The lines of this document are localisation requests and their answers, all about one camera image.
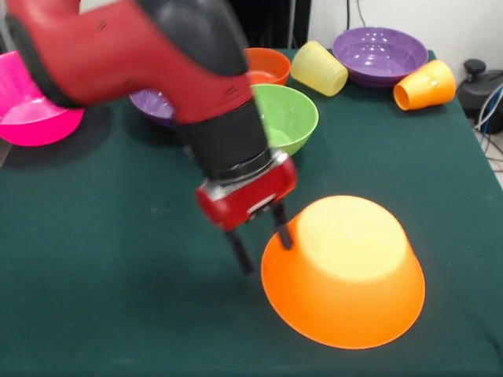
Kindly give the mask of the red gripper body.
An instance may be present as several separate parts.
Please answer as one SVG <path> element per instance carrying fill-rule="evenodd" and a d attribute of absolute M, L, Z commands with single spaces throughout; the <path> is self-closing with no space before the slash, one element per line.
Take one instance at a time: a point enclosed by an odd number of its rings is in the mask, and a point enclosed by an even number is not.
<path fill-rule="evenodd" d="M 220 185 L 206 180 L 196 200 L 210 222 L 223 230 L 244 224 L 263 207 L 284 199 L 296 186 L 296 167 L 288 156 L 275 156 L 264 172 L 246 181 Z"/>

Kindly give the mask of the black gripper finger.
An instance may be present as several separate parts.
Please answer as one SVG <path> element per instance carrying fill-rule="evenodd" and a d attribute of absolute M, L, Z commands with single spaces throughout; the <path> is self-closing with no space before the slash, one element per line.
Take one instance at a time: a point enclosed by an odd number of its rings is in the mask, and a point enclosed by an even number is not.
<path fill-rule="evenodd" d="M 283 248 L 291 250 L 293 242 L 287 226 L 285 206 L 282 202 L 277 202 L 273 205 L 273 216 L 275 227 Z"/>
<path fill-rule="evenodd" d="M 226 232 L 226 238 L 233 249 L 233 253 L 237 258 L 243 274 L 251 274 L 254 271 L 253 264 L 237 232 L 235 230 Z"/>

